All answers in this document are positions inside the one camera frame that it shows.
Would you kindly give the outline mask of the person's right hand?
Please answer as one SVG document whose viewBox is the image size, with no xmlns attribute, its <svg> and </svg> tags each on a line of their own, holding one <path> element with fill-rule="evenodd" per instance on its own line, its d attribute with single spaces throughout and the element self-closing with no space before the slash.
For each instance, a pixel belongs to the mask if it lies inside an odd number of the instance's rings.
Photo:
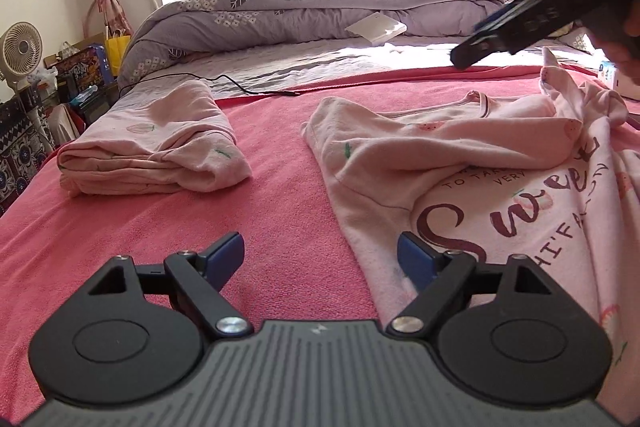
<svg viewBox="0 0 640 427">
<path fill-rule="evenodd" d="M 640 34 L 640 1 L 632 2 L 629 15 L 624 23 L 624 31 L 631 37 Z M 612 61 L 616 68 L 630 80 L 638 84 L 640 80 L 640 62 L 634 58 L 631 52 L 619 42 L 605 41 L 598 38 L 591 30 L 588 30 L 591 43 L 597 49 L 601 49 L 605 56 Z"/>
</svg>

